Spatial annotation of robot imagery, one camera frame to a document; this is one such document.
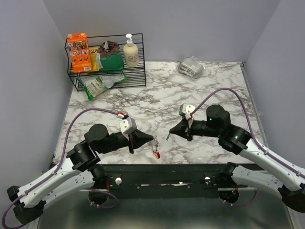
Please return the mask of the red handled key organizer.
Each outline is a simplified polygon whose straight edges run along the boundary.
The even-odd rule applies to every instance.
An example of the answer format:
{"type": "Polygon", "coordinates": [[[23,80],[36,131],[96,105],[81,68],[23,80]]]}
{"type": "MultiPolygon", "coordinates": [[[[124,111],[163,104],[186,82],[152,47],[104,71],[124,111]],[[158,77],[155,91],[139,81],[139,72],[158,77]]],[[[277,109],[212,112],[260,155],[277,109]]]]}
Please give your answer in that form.
{"type": "Polygon", "coordinates": [[[160,155],[160,153],[159,153],[159,151],[158,151],[159,142],[158,142],[158,140],[157,140],[157,136],[156,136],[156,135],[153,136],[153,140],[152,140],[152,141],[149,141],[149,142],[147,143],[147,145],[152,149],[152,153],[153,153],[154,157],[155,157],[156,159],[160,159],[161,155],[160,155]]]}

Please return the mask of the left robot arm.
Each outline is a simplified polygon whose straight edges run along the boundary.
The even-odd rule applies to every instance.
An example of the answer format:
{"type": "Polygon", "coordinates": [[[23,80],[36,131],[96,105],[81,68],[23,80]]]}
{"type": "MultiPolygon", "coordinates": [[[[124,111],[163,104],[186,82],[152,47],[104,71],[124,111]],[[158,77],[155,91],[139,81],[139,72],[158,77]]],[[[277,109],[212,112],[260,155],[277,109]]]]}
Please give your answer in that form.
{"type": "Polygon", "coordinates": [[[130,153],[154,137],[123,121],[121,131],[109,134],[102,124],[93,125],[85,139],[63,154],[54,167],[24,186],[7,189],[16,219],[25,226],[39,218],[52,203],[69,194],[91,188],[102,188],[106,175],[98,154],[128,147],[130,153]]]}

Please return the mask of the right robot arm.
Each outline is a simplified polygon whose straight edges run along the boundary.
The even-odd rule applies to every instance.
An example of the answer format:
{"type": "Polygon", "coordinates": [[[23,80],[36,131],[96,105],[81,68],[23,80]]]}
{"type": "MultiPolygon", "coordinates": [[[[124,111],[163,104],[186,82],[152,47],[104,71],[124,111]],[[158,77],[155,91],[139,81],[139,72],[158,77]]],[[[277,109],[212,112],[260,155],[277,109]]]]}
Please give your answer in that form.
{"type": "Polygon", "coordinates": [[[252,171],[241,165],[228,163],[219,175],[220,183],[230,187],[236,183],[263,190],[279,197],[289,208],[305,211],[305,170],[282,158],[261,144],[251,133],[231,123],[230,114],[220,105],[211,105],[206,110],[205,121],[195,120],[191,112],[195,107],[183,104],[182,117],[170,134],[192,141],[194,136],[218,138],[218,144],[228,152],[244,157],[260,168],[252,171]]]}

